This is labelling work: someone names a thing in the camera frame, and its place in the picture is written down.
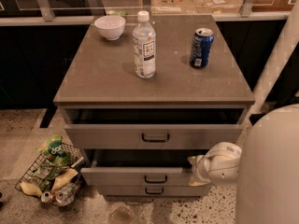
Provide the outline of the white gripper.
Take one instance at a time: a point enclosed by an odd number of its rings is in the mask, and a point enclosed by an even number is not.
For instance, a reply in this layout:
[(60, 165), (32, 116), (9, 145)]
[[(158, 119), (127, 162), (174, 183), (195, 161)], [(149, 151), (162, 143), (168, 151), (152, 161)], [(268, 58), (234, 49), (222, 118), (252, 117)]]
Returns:
[(206, 158), (204, 155), (190, 156), (188, 162), (193, 167), (193, 176), (188, 182), (189, 186), (204, 186), (211, 182), (208, 174), (211, 165), (211, 160), (209, 158)]

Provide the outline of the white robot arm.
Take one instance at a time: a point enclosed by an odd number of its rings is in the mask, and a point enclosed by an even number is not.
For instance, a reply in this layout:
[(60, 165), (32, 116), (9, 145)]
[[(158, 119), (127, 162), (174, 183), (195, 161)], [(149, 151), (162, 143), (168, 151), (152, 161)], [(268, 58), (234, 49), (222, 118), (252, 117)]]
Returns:
[(260, 118), (243, 147), (188, 158), (191, 186), (236, 187), (235, 224), (299, 224), (299, 104)]

